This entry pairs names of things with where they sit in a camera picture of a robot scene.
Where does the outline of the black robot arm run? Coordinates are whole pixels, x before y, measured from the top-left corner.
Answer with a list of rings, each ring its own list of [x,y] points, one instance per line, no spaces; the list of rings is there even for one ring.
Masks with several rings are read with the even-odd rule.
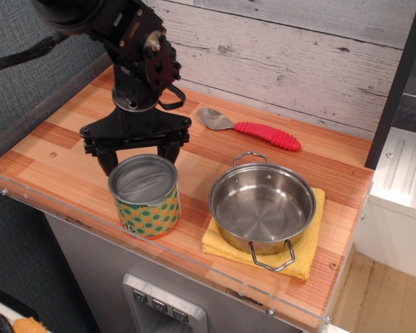
[[[189,141],[191,120],[173,114],[186,96],[176,51],[163,21],[142,1],[33,1],[43,22],[63,35],[86,34],[105,47],[113,64],[115,109],[80,129],[85,151],[105,174],[118,164],[117,151],[157,147],[175,162]]]

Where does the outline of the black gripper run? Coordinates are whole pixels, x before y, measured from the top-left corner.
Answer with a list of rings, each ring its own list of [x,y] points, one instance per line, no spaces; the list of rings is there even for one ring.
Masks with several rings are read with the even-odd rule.
[[[80,136],[85,151],[96,155],[104,174],[109,176],[118,164],[116,152],[157,147],[157,154],[175,163],[180,147],[189,141],[188,117],[151,108],[129,112],[119,107],[110,115],[83,126]]]

